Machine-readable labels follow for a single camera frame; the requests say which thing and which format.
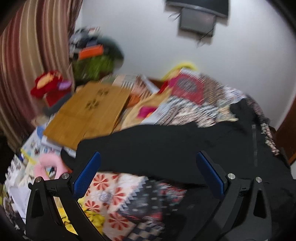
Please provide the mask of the black zip hoodie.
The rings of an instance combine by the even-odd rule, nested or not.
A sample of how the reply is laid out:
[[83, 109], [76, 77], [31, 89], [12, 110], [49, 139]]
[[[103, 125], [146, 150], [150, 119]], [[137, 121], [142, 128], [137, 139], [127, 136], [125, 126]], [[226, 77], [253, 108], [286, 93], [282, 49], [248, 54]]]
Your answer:
[[102, 157], [101, 171], [130, 173], [173, 182], [187, 190], [178, 211], [166, 224], [165, 240], [191, 240], [218, 201], [196, 165], [205, 151], [226, 173], [242, 179], [261, 177], [269, 199], [272, 240], [292, 240], [295, 226], [295, 180], [283, 156], [274, 156], [265, 143], [259, 120], [243, 99], [230, 106], [237, 121], [208, 128], [195, 123], [181, 126], [138, 125], [108, 136], [82, 140], [76, 156], [61, 152], [70, 169]]

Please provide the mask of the patchwork patterned bedspread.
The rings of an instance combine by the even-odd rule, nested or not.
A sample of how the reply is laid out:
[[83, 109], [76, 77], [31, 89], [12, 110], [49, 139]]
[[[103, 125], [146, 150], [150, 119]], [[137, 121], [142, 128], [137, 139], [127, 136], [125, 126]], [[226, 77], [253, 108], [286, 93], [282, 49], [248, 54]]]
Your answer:
[[[223, 121], [235, 122], [237, 117], [230, 106], [243, 99], [257, 116], [265, 143], [277, 154], [264, 115], [250, 96], [185, 68], [135, 104], [119, 131], [138, 125], [181, 126], [193, 122], [208, 128]], [[82, 207], [103, 239], [165, 240], [166, 224], [180, 208], [187, 190], [170, 181], [101, 171], [100, 167], [82, 197]]]

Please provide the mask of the brown wooden door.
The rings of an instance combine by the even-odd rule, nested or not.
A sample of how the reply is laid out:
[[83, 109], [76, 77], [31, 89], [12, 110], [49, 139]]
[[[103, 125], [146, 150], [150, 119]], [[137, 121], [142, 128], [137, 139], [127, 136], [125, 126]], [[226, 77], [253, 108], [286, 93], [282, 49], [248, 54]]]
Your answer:
[[282, 148], [287, 156], [288, 164], [295, 161], [295, 144], [296, 144], [296, 104], [295, 99], [282, 122], [280, 128], [276, 132], [276, 143], [278, 148]]

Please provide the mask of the brown wooden board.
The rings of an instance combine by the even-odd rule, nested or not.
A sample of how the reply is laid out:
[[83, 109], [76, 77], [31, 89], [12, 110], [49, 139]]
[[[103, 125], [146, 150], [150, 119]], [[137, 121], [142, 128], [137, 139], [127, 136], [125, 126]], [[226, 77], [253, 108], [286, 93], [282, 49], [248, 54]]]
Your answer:
[[83, 139], [109, 135], [130, 92], [110, 84], [88, 82], [59, 109], [43, 134], [73, 150]]

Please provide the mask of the red plush toy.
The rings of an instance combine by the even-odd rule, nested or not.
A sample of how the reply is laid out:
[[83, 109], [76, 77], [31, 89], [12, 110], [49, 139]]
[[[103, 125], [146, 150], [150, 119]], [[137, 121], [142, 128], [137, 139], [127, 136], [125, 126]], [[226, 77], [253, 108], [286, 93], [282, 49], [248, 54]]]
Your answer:
[[70, 93], [71, 87], [71, 80], [64, 79], [60, 72], [51, 70], [36, 78], [30, 94], [36, 99], [45, 98], [46, 104], [51, 107]]

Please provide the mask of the green camouflage bag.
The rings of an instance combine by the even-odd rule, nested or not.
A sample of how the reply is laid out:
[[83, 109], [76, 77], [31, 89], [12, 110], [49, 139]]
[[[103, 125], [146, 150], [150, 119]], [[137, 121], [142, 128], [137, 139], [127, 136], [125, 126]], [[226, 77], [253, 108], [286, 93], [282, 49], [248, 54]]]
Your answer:
[[100, 80], [114, 70], [114, 60], [107, 55], [100, 55], [82, 60], [73, 60], [75, 81]]

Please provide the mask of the yellow hoop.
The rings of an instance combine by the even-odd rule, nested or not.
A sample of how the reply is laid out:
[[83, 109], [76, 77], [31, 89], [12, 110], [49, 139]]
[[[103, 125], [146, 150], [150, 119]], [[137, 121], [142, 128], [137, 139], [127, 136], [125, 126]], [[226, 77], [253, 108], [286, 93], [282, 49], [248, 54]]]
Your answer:
[[161, 81], [167, 81], [170, 80], [171, 78], [175, 77], [178, 75], [179, 71], [182, 70], [183, 68], [197, 71], [198, 68], [195, 64], [189, 61], [181, 62], [177, 64], [175, 67], [173, 67], [170, 71], [168, 71], [162, 78]]

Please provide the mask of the orange box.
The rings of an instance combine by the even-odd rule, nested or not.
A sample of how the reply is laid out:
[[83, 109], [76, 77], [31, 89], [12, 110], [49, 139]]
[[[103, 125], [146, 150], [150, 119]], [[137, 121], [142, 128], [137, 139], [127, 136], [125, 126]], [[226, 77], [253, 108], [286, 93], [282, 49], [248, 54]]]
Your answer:
[[102, 45], [95, 45], [91, 47], [86, 47], [83, 48], [81, 51], [78, 53], [78, 59], [86, 59], [86, 58], [91, 58], [95, 56], [102, 55], [104, 52], [104, 48]]

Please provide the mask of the striped red curtain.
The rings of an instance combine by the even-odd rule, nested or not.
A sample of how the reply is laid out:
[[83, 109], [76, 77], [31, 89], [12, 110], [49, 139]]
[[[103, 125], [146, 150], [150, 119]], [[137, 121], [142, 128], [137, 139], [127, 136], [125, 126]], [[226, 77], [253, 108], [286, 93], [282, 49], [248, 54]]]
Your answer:
[[30, 95], [51, 70], [73, 80], [69, 39], [82, 1], [1, 1], [1, 132], [16, 150], [44, 101]]

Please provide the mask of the dark green cushion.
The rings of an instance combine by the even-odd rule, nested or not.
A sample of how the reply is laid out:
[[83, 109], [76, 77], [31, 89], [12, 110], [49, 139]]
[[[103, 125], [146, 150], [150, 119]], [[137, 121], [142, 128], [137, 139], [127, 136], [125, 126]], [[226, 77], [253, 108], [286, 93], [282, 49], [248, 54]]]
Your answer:
[[125, 55], [118, 42], [110, 37], [100, 37], [96, 42], [103, 46], [104, 54], [114, 61], [114, 68], [121, 68], [124, 63]]

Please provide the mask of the small black wall monitor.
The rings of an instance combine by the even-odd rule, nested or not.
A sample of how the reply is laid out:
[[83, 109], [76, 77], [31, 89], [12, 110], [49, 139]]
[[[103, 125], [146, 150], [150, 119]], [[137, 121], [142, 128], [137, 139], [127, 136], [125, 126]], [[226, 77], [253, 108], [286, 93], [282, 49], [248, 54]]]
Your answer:
[[204, 37], [212, 37], [216, 25], [216, 16], [204, 11], [183, 8], [180, 14], [179, 28]]

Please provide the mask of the black wall television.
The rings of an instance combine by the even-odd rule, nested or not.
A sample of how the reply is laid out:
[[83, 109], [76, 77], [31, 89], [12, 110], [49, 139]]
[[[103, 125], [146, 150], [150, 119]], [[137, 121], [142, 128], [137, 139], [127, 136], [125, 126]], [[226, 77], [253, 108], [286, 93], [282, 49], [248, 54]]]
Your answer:
[[169, 0], [169, 6], [196, 9], [227, 19], [229, 16], [229, 0]]

